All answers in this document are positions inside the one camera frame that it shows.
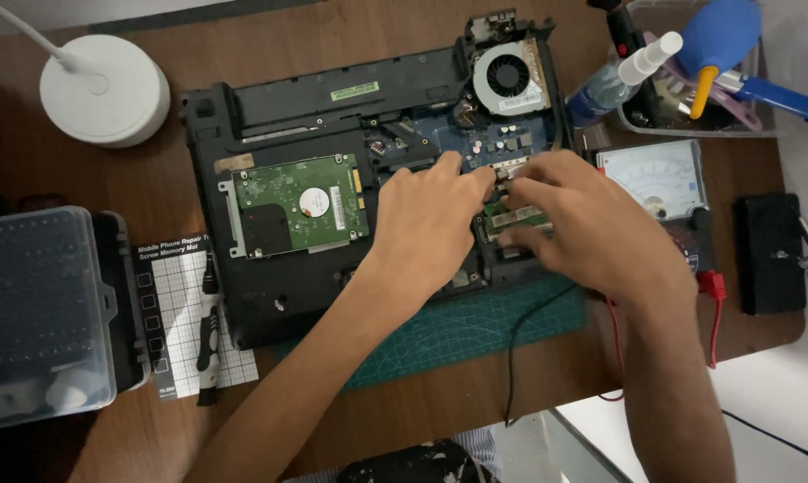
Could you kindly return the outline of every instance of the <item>plastic storage box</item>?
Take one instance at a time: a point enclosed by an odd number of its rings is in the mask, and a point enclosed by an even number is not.
[[[101,246],[126,240],[119,216],[96,219],[112,232]],[[98,257],[94,221],[75,206],[0,217],[0,427],[105,407],[150,373],[128,257]],[[124,297],[103,282],[103,263],[118,267],[109,278]],[[110,326],[119,307],[123,322]]]
[[[709,3],[709,0],[634,0],[634,2],[628,4],[627,10],[636,28],[639,28],[644,33],[651,32],[661,37],[666,32],[670,31],[680,33],[690,18],[692,18],[700,8]],[[735,67],[736,71],[751,76],[765,77],[761,48],[759,46],[756,46],[756,48],[750,51],[746,59],[744,59],[739,66]],[[618,119],[620,125],[625,129],[641,134],[689,137],[775,137],[776,129],[771,107],[761,103],[746,103],[746,105],[754,110],[756,115],[761,119],[763,124],[761,131],[751,131],[737,119],[734,120],[731,126],[720,131],[649,129],[635,126],[628,119],[629,115],[623,108],[616,109],[612,117]]]

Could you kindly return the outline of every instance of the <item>wooden desk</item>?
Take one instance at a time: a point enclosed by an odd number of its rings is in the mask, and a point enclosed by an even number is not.
[[[151,140],[135,148],[99,149],[61,134],[45,116],[38,79],[46,54],[26,38],[0,38],[0,193],[9,199],[59,192],[89,210],[113,210],[129,225],[133,243],[201,231],[195,179],[177,119],[177,95],[225,81],[243,86],[452,45],[468,17],[517,7],[519,18],[553,17],[550,38],[559,84],[566,91],[604,61],[609,38],[603,15],[581,0],[408,2],[329,0],[248,17],[126,35],[147,51],[168,78],[172,115]],[[83,28],[50,34],[66,41]],[[720,329],[720,359],[781,346],[803,332],[802,313],[742,315],[736,299],[730,206],[736,196],[783,189],[772,140],[702,142],[705,181],[714,210],[720,270],[732,298]],[[707,339],[712,304],[699,302]],[[605,311],[591,306],[579,333],[543,340],[516,352],[515,413],[523,414],[616,389],[610,370],[611,331]],[[259,369],[274,365],[258,351]],[[507,391],[504,354],[465,361],[340,395],[288,475],[345,464],[502,418]],[[213,408],[191,398],[160,402],[152,384],[105,408],[89,434],[71,481],[175,482],[237,408],[254,384],[223,391]],[[262,451],[270,441],[248,441]]]

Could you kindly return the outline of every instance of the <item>bottle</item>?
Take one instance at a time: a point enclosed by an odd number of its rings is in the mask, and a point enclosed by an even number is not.
[[[684,40],[668,32],[654,44],[601,67],[566,101],[574,127],[594,125],[604,115],[633,97],[639,84],[681,50]]]

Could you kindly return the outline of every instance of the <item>green cutting mat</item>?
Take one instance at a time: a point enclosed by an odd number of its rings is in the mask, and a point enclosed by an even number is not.
[[[504,291],[430,303],[380,344],[345,384],[346,390],[484,356],[508,347],[511,327],[529,309],[566,289],[570,280],[549,274]],[[586,325],[582,290],[577,288],[540,310],[520,328],[521,346]],[[279,359],[298,340],[276,346]]]

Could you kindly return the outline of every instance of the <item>grid pattern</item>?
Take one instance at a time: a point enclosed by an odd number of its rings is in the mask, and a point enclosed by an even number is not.
[[[159,296],[165,346],[169,353],[177,397],[197,394],[198,359],[201,329],[201,279],[204,276],[205,252],[162,258],[152,262],[154,284]],[[218,387],[224,388],[258,379],[258,368],[252,351],[238,351],[231,345],[228,324],[222,317],[219,335]]]
[[[365,359],[347,381],[345,389],[392,381],[505,350],[517,320],[570,284],[570,280],[560,275],[549,274],[504,291],[429,303]],[[517,333],[516,344],[529,344],[585,325],[582,290],[577,289],[524,323]],[[297,342],[279,344],[277,355],[286,356]]]

